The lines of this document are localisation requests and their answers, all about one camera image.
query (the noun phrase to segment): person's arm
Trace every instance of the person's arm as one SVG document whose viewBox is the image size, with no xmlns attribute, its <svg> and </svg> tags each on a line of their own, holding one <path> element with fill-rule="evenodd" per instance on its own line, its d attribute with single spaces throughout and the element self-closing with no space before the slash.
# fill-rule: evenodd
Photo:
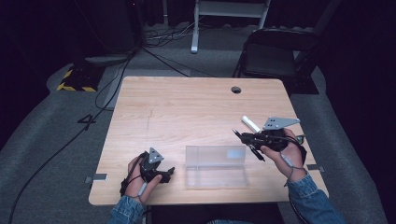
<svg viewBox="0 0 396 224">
<path fill-rule="evenodd" d="M 285 129 L 285 133 L 296 139 L 291 130 Z M 295 206 L 307 223 L 345 223 L 326 194 L 318 189 L 311 175 L 303 168 L 301 152 L 297 146 L 289 143 L 281 152 L 269 147 L 261 147 L 261 151 L 275 162 L 277 169 L 288 179 L 291 205 Z"/>
<path fill-rule="evenodd" d="M 138 158 L 134 158 L 128 164 L 128 173 L 134 166 Z M 162 176 L 155 176 L 145 187 L 145 182 L 143 178 L 140 177 L 140 159 L 134 168 L 132 175 L 129 178 L 130 184 L 125 190 L 125 195 L 122 196 L 119 202 L 111 210 L 111 219 L 109 224 L 114 223 L 137 223 L 143 214 L 143 204 L 149 199 L 150 193 L 155 189 L 155 187 L 160 183 Z"/>
<path fill-rule="evenodd" d="M 345 223 L 310 174 L 301 180 L 289 182 L 288 187 L 291 204 L 308 223 Z"/>
</svg>

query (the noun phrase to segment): jeans jacket sleeve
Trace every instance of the jeans jacket sleeve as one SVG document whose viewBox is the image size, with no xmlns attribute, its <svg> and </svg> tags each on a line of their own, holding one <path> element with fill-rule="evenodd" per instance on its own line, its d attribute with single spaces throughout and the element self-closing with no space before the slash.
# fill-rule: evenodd
<svg viewBox="0 0 396 224">
<path fill-rule="evenodd" d="M 289 182 L 288 187 L 291 201 L 308 223 L 345 223 L 310 174 L 299 181 Z"/>
<path fill-rule="evenodd" d="M 111 219 L 109 224 L 116 223 L 137 223 L 143 214 L 143 205 L 133 198 L 122 196 L 119 202 L 111 210 Z"/>
</svg>

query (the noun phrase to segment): clear plastic box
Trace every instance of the clear plastic box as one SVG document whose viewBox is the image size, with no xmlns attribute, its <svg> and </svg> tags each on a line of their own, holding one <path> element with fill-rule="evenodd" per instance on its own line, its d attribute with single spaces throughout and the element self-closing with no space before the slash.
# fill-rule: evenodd
<svg viewBox="0 0 396 224">
<path fill-rule="evenodd" d="M 187 146 L 186 186 L 195 189 L 241 188 L 248 184 L 245 146 Z"/>
</svg>

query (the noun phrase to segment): human hand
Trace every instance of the human hand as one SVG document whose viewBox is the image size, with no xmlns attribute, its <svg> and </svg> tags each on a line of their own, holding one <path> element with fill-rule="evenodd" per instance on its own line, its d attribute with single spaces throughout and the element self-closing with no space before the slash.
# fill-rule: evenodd
<svg viewBox="0 0 396 224">
<path fill-rule="evenodd" d="M 286 136 L 296 139 L 296 136 L 291 130 L 284 129 L 284 131 Z M 262 146 L 260 150 L 275 162 L 276 168 L 287 177 L 290 182 L 298 181 L 306 176 L 300 149 L 295 144 L 289 142 L 288 146 L 281 152 L 273 151 L 266 146 Z M 292 166 L 282 159 L 282 154 L 291 162 Z"/>
<path fill-rule="evenodd" d="M 160 183 L 163 178 L 161 175 L 156 175 L 149 183 L 147 183 L 146 188 L 144 189 L 142 195 L 138 195 L 139 191 L 142 189 L 142 186 L 145 184 L 143 178 L 140 177 L 140 163 L 142 162 L 142 158 L 134 158 L 128 164 L 128 174 L 131 169 L 134 167 L 134 163 L 137 161 L 136 167 L 134 168 L 129 180 L 133 180 L 125 190 L 125 195 L 134 198 L 138 203 L 145 203 L 149 199 L 149 195 L 155 189 L 155 187 Z"/>
</svg>

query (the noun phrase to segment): wooden table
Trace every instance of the wooden table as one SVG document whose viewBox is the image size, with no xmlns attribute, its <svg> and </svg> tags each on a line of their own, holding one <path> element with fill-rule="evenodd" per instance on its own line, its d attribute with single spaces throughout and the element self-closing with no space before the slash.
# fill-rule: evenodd
<svg viewBox="0 0 396 224">
<path fill-rule="evenodd" d="M 236 94 L 232 87 L 239 87 Z M 212 77 L 126 77 L 121 85 L 90 203 L 115 204 L 127 164 L 150 147 L 165 159 L 158 170 L 175 167 L 167 184 L 159 185 L 148 204 L 286 202 L 286 177 L 275 164 L 259 161 L 247 149 L 247 186 L 236 189 L 188 189 L 185 183 L 186 146 L 242 146 L 232 128 L 251 132 L 241 121 L 246 115 L 259 127 L 268 117 L 296 118 L 290 99 L 279 80 Z M 300 124 L 289 126 L 302 134 Z M 310 148 L 305 164 L 316 164 Z M 310 171 L 320 189 L 326 187 L 318 170 Z"/>
</svg>

